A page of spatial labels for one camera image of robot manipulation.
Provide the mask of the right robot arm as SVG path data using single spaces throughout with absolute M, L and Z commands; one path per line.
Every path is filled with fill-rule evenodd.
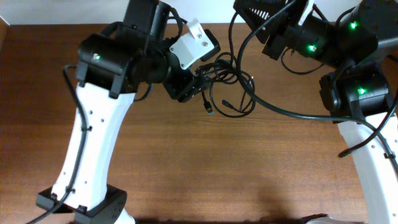
M 397 2 L 361 1 L 330 23 L 313 1 L 236 1 L 235 11 L 280 59 L 288 50 L 333 67 L 321 77 L 325 120 L 354 160 L 371 223 L 397 222 L 397 95 L 381 62 L 397 49 Z

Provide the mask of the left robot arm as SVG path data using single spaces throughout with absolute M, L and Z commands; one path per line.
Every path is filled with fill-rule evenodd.
M 61 173 L 36 204 L 46 215 L 73 213 L 75 223 L 134 223 L 127 193 L 108 184 L 122 122 L 141 83 L 160 83 L 184 103 L 208 86 L 190 71 L 219 51 L 210 30 L 186 22 L 162 1 L 130 1 L 124 19 L 85 39 L 70 92 L 76 116 Z

